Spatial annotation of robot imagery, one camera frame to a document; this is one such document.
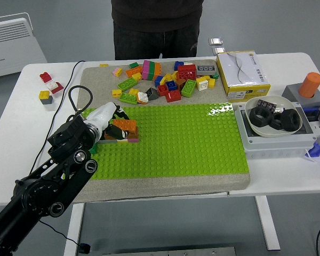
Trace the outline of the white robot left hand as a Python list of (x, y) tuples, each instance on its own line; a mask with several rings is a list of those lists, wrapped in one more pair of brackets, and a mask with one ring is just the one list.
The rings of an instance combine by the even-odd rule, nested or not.
[(109, 135), (115, 139), (122, 140), (127, 137), (127, 132), (110, 124), (110, 120), (114, 118), (114, 115), (129, 120), (129, 117), (122, 109), (122, 107), (116, 105), (113, 102), (109, 102), (91, 112), (84, 120), (86, 126), (94, 134), (94, 142), (98, 142), (104, 131), (107, 131)]

